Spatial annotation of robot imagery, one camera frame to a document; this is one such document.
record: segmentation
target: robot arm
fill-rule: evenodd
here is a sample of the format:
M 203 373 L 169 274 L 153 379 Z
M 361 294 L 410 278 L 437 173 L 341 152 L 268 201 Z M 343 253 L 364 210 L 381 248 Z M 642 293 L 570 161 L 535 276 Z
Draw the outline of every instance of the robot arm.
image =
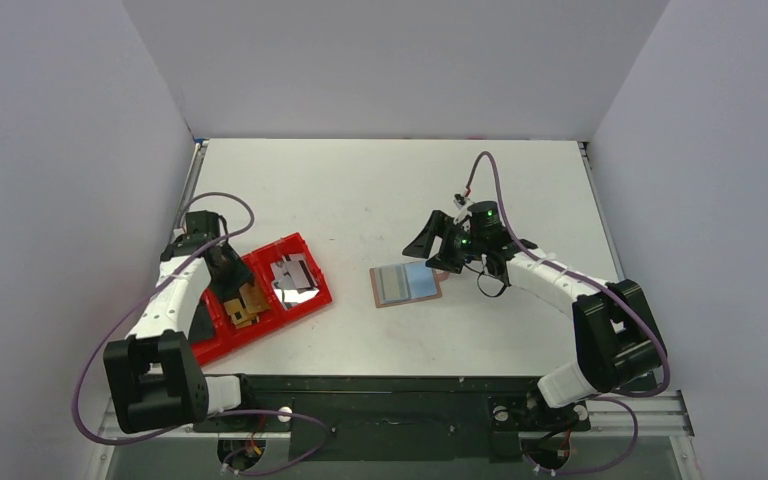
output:
M 648 337 L 607 295 L 546 265 L 549 255 L 532 242 L 521 240 L 535 257 L 544 260 L 520 252 L 502 225 L 496 202 L 472 203 L 456 195 L 455 203 L 460 208 L 457 217 L 435 210 L 402 253 L 428 258 L 428 267 L 453 273 L 460 273 L 468 262 L 482 260 L 489 275 L 506 286 L 532 292 L 573 321 L 576 358 L 538 381 L 539 397 L 547 407 L 557 409 L 597 392 L 609 392 L 661 365 Z M 442 238 L 442 243 L 439 252 L 429 258 L 435 237 Z M 616 284 L 592 280 L 631 307 L 660 341 L 639 285 L 631 280 Z
M 161 256 L 158 284 L 195 250 L 219 236 L 217 214 L 194 212 L 185 219 L 187 233 Z M 227 300 L 252 279 L 230 245 L 210 248 L 151 298 L 125 339 L 107 344 L 104 368 L 122 431 L 200 422 L 250 401 L 239 377 L 204 376 L 186 336 L 206 289 Z

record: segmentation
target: white table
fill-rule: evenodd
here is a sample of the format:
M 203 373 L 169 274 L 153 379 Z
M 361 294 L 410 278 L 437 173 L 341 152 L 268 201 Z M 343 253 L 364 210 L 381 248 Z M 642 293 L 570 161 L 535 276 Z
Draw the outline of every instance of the white table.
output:
M 498 161 L 518 236 L 577 270 L 616 280 L 575 142 L 212 139 L 195 193 L 234 193 L 257 215 L 234 248 L 242 254 L 300 232 L 334 301 L 206 371 L 539 376 L 572 358 L 566 317 L 518 289 L 486 298 L 471 272 L 443 282 L 440 299 L 375 308 L 369 268 L 410 260 L 402 249 L 432 210 L 454 213 L 452 195 L 482 150 Z M 475 201 L 495 198 L 489 164 L 479 167 L 472 190 Z M 195 208 L 220 212 L 231 229 L 247 220 L 225 199 Z

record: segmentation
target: gray wall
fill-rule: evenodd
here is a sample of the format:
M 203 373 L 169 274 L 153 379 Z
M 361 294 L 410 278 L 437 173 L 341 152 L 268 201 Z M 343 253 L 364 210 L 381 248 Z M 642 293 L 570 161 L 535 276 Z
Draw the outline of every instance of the gray wall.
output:
M 706 478 L 768 478 L 768 2 L 672 0 L 590 153 Z
M 124 0 L 197 136 L 590 139 L 667 0 Z
M 154 280 L 191 153 L 118 0 L 0 1 L 0 478 L 83 476 L 79 364 Z

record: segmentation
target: screw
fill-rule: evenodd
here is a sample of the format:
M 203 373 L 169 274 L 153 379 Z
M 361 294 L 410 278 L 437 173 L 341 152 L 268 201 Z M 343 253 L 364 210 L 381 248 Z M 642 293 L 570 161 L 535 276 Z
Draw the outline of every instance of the screw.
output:
M 503 407 L 502 405 L 499 405 L 498 407 L 493 409 L 493 418 L 495 418 L 497 422 L 507 421 L 508 409 Z
M 278 409 L 278 411 L 281 413 L 293 413 L 293 409 L 290 407 L 281 407 Z M 278 421 L 281 423 L 287 423 L 290 421 L 290 417 L 286 415 L 278 415 Z

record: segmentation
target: red tray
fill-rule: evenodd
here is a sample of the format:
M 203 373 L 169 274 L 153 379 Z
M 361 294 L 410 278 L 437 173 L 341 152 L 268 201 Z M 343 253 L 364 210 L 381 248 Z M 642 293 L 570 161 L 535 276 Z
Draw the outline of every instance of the red tray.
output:
M 318 284 L 319 292 L 310 300 L 285 310 L 281 305 L 281 301 L 275 295 L 274 290 L 270 288 L 275 280 L 270 265 L 273 262 L 280 261 L 284 255 L 293 253 L 304 254 L 310 274 Z M 219 302 L 219 299 L 216 298 L 216 295 L 210 289 L 206 290 L 201 299 L 207 305 L 208 312 L 210 312 L 210 318 L 213 321 L 216 335 L 209 340 L 192 345 L 199 365 L 210 363 L 331 303 L 331 291 L 328 290 L 328 285 L 325 284 L 325 276 L 322 274 L 322 270 L 319 269 L 319 265 L 316 264 L 313 255 L 310 254 L 310 250 L 307 248 L 307 244 L 299 233 L 294 233 L 275 243 L 243 255 L 243 262 L 254 272 L 258 285 L 263 288 L 271 308 L 269 311 L 260 314 L 256 324 L 237 328 L 231 322 L 228 314 L 225 313 L 225 308 Z

